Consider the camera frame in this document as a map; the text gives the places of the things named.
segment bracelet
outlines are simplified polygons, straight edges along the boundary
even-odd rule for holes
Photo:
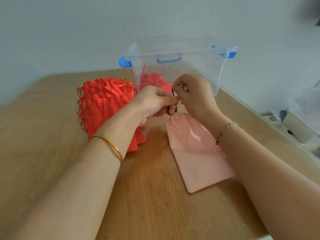
[[[224,133],[224,131],[225,131],[230,125],[232,125],[232,124],[235,124],[235,125],[239,126],[236,122],[231,122],[230,124],[228,124],[228,125],[222,130],[222,132],[220,133],[220,135],[218,136],[218,138],[217,138],[217,140],[216,140],[216,145],[218,145],[219,139],[220,139],[222,133]]]
[[[119,159],[119,160],[120,160],[120,164],[122,164],[122,162],[123,162],[123,156],[122,156],[121,152],[119,151],[119,149],[115,146],[115,144],[113,144],[111,141],[109,141],[106,137],[104,137],[104,136],[102,136],[102,135],[94,134],[94,135],[91,137],[91,139],[92,139],[93,137],[101,138],[101,139],[104,140],[106,143],[109,143],[109,144],[118,152],[119,157],[120,157],[120,159]]]

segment blue handle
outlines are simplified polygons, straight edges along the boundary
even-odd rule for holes
[[[179,58],[176,59],[176,60],[160,60],[160,59],[157,59],[157,63],[158,63],[158,64],[164,64],[164,63],[170,63],[170,62],[180,61],[181,59],[182,59],[182,57],[179,57]]]

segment drawstring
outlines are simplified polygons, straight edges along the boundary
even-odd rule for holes
[[[170,105],[168,106],[168,115],[172,116],[170,113],[169,113],[169,108],[170,108]],[[176,109],[174,110],[174,112],[176,113],[178,111],[178,107],[177,107],[177,104],[176,104]]]

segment pink drawstring bag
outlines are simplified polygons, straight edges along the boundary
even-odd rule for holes
[[[214,137],[189,114],[175,113],[166,126],[172,153],[189,193],[235,175]]]

